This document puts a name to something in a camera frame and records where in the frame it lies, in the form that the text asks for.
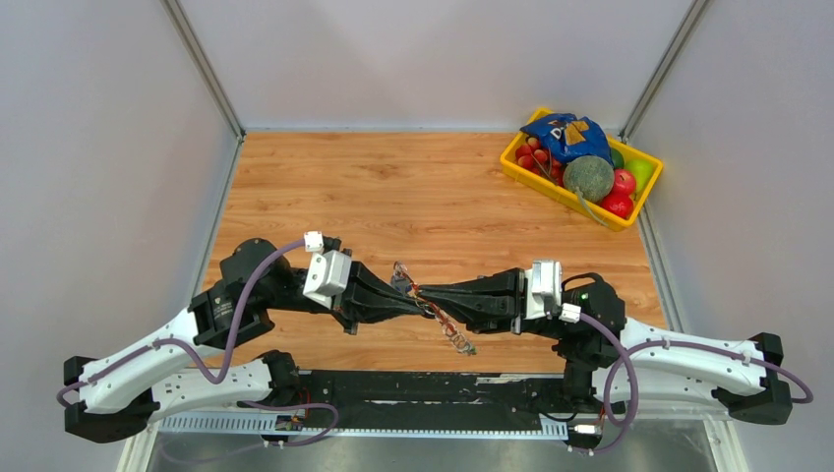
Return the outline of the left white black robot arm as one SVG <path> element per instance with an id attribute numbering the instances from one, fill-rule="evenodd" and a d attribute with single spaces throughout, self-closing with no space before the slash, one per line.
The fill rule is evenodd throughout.
<path id="1" fill-rule="evenodd" d="M 309 254 L 294 267 L 289 250 Z M 347 333 L 361 324 L 417 316 L 418 305 L 354 261 L 336 238 L 308 232 L 288 247 L 253 238 L 220 264 L 221 278 L 163 326 L 108 357 L 64 364 L 67 433 L 115 443 L 167 416 L 223 403 L 304 406 L 291 355 L 270 350 L 233 366 L 236 347 L 270 332 L 273 310 L 331 316 Z M 76 392 L 75 402 L 65 401 Z"/>

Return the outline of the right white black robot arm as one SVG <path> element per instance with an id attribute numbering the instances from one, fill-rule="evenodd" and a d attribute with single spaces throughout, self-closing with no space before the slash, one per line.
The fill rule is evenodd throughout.
<path id="1" fill-rule="evenodd" d="M 565 361 L 560 396 L 574 410 L 635 400 L 722 406 L 738 421 L 776 426 L 794 401 L 777 370 L 780 338 L 714 340 L 669 331 L 626 315 L 625 302 L 595 272 L 562 279 L 539 260 L 464 282 L 420 285 L 417 297 L 475 333 L 534 334 L 554 340 Z"/>

